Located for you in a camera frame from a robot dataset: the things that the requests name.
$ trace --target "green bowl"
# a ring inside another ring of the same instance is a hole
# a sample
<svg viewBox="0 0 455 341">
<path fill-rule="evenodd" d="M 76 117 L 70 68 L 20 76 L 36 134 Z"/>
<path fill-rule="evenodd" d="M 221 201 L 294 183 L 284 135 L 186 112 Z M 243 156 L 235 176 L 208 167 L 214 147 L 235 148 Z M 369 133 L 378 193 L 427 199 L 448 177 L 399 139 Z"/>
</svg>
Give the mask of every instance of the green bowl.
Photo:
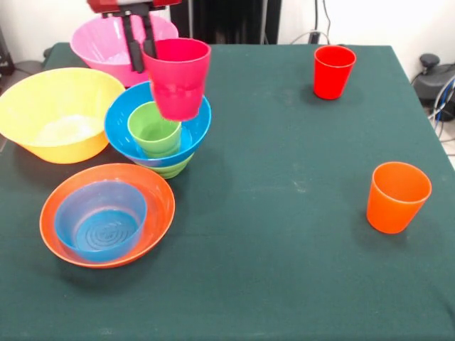
<svg viewBox="0 0 455 341">
<path fill-rule="evenodd" d="M 164 179 L 171 179 L 176 177 L 180 172 L 185 169 L 186 165 L 188 165 L 188 162 L 190 162 L 191 158 L 193 157 L 194 153 L 192 153 L 186 160 L 183 160 L 180 163 L 177 163 L 173 166 L 168 166 L 168 167 L 147 167 L 144 166 L 140 163 L 137 163 L 140 166 L 143 166 L 148 169 L 152 169 L 155 173 L 158 173 L 162 178 Z"/>
</svg>

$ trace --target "orange cup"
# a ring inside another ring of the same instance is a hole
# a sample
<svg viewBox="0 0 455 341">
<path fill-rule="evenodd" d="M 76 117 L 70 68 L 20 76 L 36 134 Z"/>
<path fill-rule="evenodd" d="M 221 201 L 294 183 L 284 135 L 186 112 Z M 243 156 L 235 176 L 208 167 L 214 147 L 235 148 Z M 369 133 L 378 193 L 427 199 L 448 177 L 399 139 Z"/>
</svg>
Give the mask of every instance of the orange cup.
<svg viewBox="0 0 455 341">
<path fill-rule="evenodd" d="M 400 233 L 432 194 L 432 182 L 417 167 L 386 162 L 373 172 L 367 220 L 378 231 Z"/>
</svg>

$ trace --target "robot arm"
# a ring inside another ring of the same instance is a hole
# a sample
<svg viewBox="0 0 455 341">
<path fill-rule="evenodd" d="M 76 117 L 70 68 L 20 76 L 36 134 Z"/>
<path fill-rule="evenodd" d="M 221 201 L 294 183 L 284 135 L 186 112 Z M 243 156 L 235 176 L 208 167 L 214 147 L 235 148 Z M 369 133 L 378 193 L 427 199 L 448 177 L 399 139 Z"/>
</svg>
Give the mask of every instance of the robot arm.
<svg viewBox="0 0 455 341">
<path fill-rule="evenodd" d="M 87 2 L 95 13 L 102 13 L 104 18 L 109 16 L 122 18 L 133 70 L 142 73 L 144 71 L 144 62 L 142 61 L 141 47 L 138 41 L 134 39 L 131 15 L 141 17 L 145 32 L 142 48 L 147 55 L 156 58 L 154 32 L 149 12 L 163 9 L 168 5 L 179 4 L 181 0 L 87 0 Z"/>
</svg>

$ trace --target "red cup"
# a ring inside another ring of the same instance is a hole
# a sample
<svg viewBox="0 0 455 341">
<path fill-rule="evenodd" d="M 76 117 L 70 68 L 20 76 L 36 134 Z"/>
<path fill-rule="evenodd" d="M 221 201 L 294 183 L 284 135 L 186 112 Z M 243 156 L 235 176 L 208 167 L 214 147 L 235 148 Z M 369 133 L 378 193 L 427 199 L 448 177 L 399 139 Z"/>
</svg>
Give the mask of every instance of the red cup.
<svg viewBox="0 0 455 341">
<path fill-rule="evenodd" d="M 158 59 L 142 52 L 161 115 L 188 121 L 198 115 L 210 64 L 210 46 L 189 38 L 155 42 Z"/>
<path fill-rule="evenodd" d="M 339 45 L 321 46 L 314 52 L 314 93 L 322 99 L 337 99 L 343 94 L 357 57 Z"/>
</svg>

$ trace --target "white wall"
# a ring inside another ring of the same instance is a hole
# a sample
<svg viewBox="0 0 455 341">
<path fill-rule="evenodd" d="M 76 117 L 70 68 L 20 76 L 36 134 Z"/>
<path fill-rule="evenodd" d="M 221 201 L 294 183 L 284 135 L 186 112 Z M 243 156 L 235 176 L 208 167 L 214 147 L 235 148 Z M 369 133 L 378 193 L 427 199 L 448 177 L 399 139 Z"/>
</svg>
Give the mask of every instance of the white wall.
<svg viewBox="0 0 455 341">
<path fill-rule="evenodd" d="M 325 29 L 319 2 L 319 29 Z M 431 6 L 423 0 L 326 4 L 332 43 L 392 45 L 409 77 L 420 70 L 418 57 L 425 52 L 436 53 L 443 63 L 455 62 L 454 0 L 431 0 Z M 168 17 L 168 11 L 160 14 Z M 69 41 L 73 31 L 93 16 L 86 0 L 0 0 L 0 26 L 16 62 L 42 60 L 46 48 Z M 313 25 L 314 0 L 283 0 L 279 43 L 290 43 Z"/>
<path fill-rule="evenodd" d="M 331 43 L 391 45 L 408 77 L 421 68 L 419 56 L 437 54 L 455 62 L 454 0 L 326 0 Z M 279 43 L 314 28 L 314 0 L 283 0 Z M 327 28 L 322 0 L 319 27 Z M 300 43 L 308 41 L 308 36 Z"/>
</svg>

